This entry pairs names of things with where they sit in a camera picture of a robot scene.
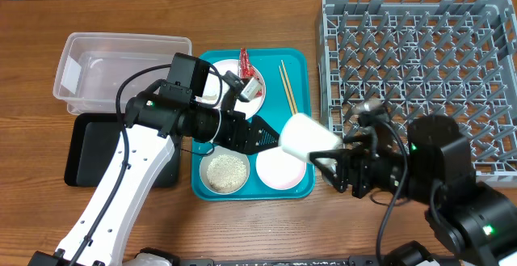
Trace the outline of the grey bowl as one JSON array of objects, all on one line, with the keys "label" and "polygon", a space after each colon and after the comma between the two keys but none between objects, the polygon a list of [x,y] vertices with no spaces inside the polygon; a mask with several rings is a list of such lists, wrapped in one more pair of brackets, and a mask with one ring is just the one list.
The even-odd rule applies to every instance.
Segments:
[{"label": "grey bowl", "polygon": [[200,161],[202,184],[217,195],[240,190],[250,176],[250,161],[245,154],[217,146]]}]

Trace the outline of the pink bowl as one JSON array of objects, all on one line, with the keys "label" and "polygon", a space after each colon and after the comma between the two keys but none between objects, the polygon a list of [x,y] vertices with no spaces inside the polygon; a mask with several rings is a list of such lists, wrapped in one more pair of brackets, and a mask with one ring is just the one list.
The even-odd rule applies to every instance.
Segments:
[{"label": "pink bowl", "polygon": [[280,147],[275,147],[258,153],[255,170],[269,188],[288,190],[302,181],[306,163],[285,153]]}]

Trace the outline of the wooden chopstick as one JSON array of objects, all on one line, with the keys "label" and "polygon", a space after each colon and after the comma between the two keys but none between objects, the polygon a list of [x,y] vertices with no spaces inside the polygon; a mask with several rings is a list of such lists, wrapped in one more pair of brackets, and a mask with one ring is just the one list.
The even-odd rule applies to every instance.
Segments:
[{"label": "wooden chopstick", "polygon": [[292,104],[292,99],[291,99],[291,96],[290,96],[290,93],[289,93],[289,90],[288,90],[286,79],[284,77],[284,72],[282,71],[282,68],[280,66],[278,66],[278,68],[279,68],[280,77],[281,77],[281,80],[282,80],[282,83],[283,83],[283,86],[284,86],[284,92],[285,92],[285,95],[286,95],[287,100],[288,100],[288,105],[289,105],[290,111],[291,111],[292,115],[294,115],[295,114],[295,109],[294,109],[293,104]]},{"label": "wooden chopstick", "polygon": [[295,97],[294,97],[294,93],[293,93],[293,90],[292,90],[292,86],[291,86],[291,83],[290,83],[290,79],[288,77],[288,72],[287,72],[287,69],[286,69],[284,61],[281,61],[281,68],[282,68],[282,71],[284,72],[284,77],[286,79],[288,90],[289,90],[289,93],[290,93],[290,96],[291,96],[291,99],[292,99],[292,104],[293,104],[293,107],[295,109],[295,114],[294,115],[296,115],[298,113],[298,108],[297,108],[297,105],[296,105],[296,100],[295,100]]}]

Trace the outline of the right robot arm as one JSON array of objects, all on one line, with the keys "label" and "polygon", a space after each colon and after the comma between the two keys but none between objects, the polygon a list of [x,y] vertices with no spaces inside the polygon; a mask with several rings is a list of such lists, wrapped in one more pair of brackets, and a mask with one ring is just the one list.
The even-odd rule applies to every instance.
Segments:
[{"label": "right robot arm", "polygon": [[382,115],[359,115],[362,135],[339,149],[309,153],[338,192],[362,198],[374,188],[397,200],[427,205],[435,237],[458,259],[473,265],[516,263],[516,207],[504,194],[476,180],[470,144],[450,116],[423,116],[407,129],[404,143]]}]

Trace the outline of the large white plate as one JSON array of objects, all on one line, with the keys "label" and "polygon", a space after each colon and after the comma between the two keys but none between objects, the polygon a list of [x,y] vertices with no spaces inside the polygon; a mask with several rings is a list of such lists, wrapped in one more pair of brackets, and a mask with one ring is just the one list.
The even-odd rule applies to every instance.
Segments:
[{"label": "large white plate", "polygon": [[[237,59],[220,60],[214,63],[214,66],[217,68],[221,75],[224,75],[227,71],[231,71],[232,73],[237,74],[237,65]],[[266,98],[266,84],[263,80],[263,77],[256,68],[254,68],[254,72],[258,78],[258,81],[262,85],[260,92],[250,102],[242,102],[237,100],[234,107],[236,111],[244,112],[246,114],[247,120],[259,112]],[[197,97],[196,99],[202,103],[214,104],[220,94],[219,89],[220,86],[217,76],[214,74],[209,74],[204,87],[203,95],[201,97]]]}]

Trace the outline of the white rice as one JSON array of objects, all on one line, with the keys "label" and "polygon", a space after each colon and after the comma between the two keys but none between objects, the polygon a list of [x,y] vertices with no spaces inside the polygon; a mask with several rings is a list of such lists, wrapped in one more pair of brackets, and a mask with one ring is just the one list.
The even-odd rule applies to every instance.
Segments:
[{"label": "white rice", "polygon": [[235,192],[246,182],[247,177],[246,164],[235,156],[222,154],[208,164],[207,178],[215,192]]}]

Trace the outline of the red snack wrapper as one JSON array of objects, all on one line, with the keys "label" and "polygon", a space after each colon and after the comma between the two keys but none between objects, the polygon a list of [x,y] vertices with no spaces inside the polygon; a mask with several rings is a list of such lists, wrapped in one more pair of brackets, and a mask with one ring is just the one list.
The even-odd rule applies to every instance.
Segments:
[{"label": "red snack wrapper", "polygon": [[[247,52],[246,49],[240,49],[239,59],[238,59],[238,74],[245,85],[247,83],[248,78],[255,77],[259,80],[259,76],[257,75],[255,68],[251,65],[249,53]],[[255,98],[259,97],[261,94],[262,94],[262,92],[260,91],[255,96]]]}]

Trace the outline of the white cup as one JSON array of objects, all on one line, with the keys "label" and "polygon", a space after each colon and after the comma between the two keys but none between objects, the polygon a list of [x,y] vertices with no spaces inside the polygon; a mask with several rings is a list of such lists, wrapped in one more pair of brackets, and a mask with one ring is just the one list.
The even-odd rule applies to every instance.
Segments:
[{"label": "white cup", "polygon": [[312,163],[310,153],[337,149],[342,144],[342,138],[304,113],[297,113],[286,122],[279,139],[283,152],[306,163]]}]

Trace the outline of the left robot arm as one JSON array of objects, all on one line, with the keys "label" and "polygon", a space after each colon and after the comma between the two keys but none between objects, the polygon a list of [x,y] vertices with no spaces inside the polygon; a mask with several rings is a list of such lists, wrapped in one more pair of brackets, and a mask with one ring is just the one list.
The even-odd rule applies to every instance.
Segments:
[{"label": "left robot arm", "polygon": [[35,252],[31,265],[121,265],[141,207],[173,157],[174,137],[246,155],[278,145],[279,134],[262,117],[235,111],[247,84],[235,74],[184,53],[164,67],[165,79],[116,108],[120,139],[89,204],[57,249]]}]

